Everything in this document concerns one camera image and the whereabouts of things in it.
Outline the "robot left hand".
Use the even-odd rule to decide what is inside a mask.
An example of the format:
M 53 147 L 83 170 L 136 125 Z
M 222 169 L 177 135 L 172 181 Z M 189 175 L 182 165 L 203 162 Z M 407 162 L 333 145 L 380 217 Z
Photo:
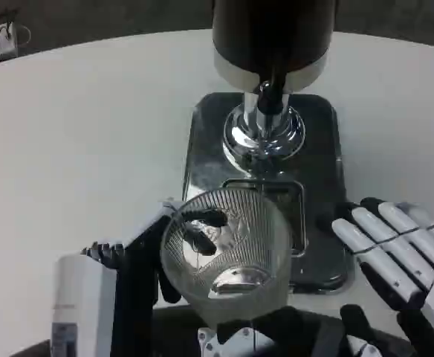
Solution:
M 181 298 L 160 262 L 174 208 L 164 206 L 127 246 L 94 243 L 58 260 L 48 356 L 201 355 L 194 311 L 153 310 L 159 292 L 170 303 Z

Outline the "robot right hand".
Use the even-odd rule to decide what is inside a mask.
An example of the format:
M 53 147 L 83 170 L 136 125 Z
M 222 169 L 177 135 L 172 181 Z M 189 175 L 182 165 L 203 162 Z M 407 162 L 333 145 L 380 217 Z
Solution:
M 323 223 L 396 313 L 419 356 L 434 356 L 434 218 L 409 202 L 342 202 Z

